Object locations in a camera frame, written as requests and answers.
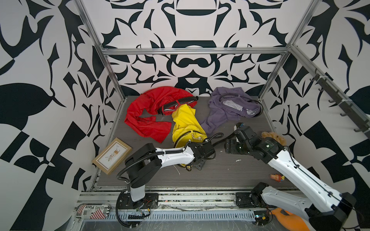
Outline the yellow trousers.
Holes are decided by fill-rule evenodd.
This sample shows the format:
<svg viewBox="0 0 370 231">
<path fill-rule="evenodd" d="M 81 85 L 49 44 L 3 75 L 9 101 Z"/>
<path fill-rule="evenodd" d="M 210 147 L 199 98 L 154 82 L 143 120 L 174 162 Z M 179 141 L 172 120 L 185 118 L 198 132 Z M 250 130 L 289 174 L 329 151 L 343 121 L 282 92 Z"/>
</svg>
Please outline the yellow trousers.
<svg viewBox="0 0 370 231">
<path fill-rule="evenodd" d="M 188 105 L 180 106 L 173 114 L 172 118 L 175 125 L 180 128 L 187 127 L 189 125 L 195 125 L 201 132 L 205 132 L 195 117 L 196 110 Z"/>
</svg>

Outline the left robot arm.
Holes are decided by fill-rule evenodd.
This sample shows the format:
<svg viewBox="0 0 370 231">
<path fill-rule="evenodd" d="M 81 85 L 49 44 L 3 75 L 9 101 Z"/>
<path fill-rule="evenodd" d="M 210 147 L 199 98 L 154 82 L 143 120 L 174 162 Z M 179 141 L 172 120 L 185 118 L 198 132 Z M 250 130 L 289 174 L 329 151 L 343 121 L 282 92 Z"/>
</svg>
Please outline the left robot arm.
<svg viewBox="0 0 370 231">
<path fill-rule="evenodd" d="M 125 167 L 116 178 L 129 185 L 132 202 L 145 198 L 145 185 L 168 166 L 184 164 L 196 166 L 215 154 L 213 145 L 208 142 L 187 142 L 184 147 L 162 149 L 147 143 L 125 160 Z"/>
</svg>

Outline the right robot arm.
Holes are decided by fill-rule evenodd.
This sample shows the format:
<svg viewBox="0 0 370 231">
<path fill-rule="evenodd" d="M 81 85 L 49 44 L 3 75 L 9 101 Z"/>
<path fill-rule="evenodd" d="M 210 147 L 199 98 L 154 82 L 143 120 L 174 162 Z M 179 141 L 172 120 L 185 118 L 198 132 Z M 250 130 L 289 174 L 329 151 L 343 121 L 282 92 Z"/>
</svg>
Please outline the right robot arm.
<svg viewBox="0 0 370 231">
<path fill-rule="evenodd" d="M 250 192 L 251 205 L 275 206 L 289 211 L 308 221 L 316 231 L 343 229 L 354 209 L 355 197 L 321 181 L 274 138 L 261 138 L 249 126 L 238 123 L 231 138 L 225 142 L 225 151 L 263 161 L 287 177 L 304 194 L 304 197 L 298 197 L 260 182 Z"/>
</svg>

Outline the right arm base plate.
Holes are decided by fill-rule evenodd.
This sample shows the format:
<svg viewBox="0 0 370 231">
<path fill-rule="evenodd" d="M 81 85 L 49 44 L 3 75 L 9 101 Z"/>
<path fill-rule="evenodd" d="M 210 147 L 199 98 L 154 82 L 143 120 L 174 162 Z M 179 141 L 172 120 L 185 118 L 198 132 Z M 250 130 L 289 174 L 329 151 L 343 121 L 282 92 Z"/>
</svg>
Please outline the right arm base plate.
<svg viewBox="0 0 370 231">
<path fill-rule="evenodd" d="M 261 195 L 257 193 L 236 193 L 235 196 L 238 208 L 265 208 L 267 206 Z"/>
</svg>

